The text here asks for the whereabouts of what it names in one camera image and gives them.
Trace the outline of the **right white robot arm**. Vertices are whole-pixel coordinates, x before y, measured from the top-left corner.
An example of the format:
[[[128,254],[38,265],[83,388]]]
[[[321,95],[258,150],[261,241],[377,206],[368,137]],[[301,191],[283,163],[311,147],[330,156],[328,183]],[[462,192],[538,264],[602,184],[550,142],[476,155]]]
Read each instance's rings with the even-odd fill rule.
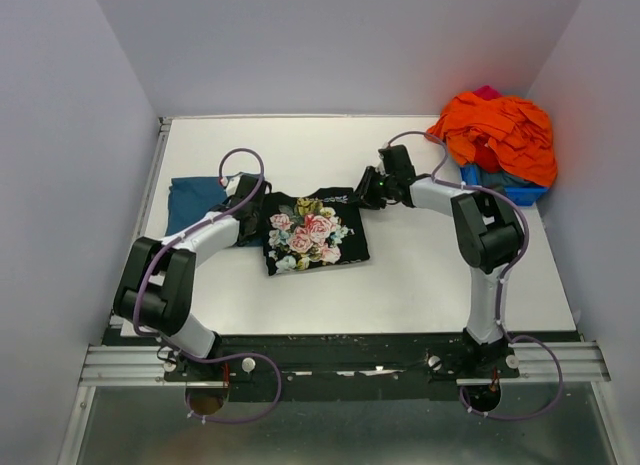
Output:
[[[464,329],[474,342],[460,352],[460,364],[480,377],[496,365],[490,344],[506,337],[504,309],[511,269],[529,243],[529,228],[519,207],[499,187],[452,183],[416,173],[403,145],[378,151],[380,164],[365,168],[355,203],[381,210],[397,202],[438,212],[454,223],[457,246],[471,273],[470,313]]]

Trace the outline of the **black t-shirt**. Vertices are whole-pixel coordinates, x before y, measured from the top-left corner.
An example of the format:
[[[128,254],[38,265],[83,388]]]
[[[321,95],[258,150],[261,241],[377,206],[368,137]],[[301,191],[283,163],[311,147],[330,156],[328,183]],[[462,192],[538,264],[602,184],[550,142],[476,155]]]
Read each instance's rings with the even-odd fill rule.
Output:
[[[360,209],[349,187],[320,188],[302,197],[267,195],[261,240],[270,276],[370,259]]]

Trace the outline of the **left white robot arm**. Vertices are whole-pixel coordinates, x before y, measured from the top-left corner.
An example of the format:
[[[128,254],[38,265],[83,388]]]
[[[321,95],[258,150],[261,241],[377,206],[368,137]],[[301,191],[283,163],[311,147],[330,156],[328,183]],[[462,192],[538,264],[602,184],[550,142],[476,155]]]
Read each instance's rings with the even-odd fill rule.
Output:
[[[240,174],[231,180],[225,201],[195,224],[161,240],[139,238],[129,251],[113,313],[136,332],[157,335],[181,351],[201,380],[220,372],[222,357],[219,334],[191,312],[196,269],[214,254],[256,237],[269,187],[262,176]]]

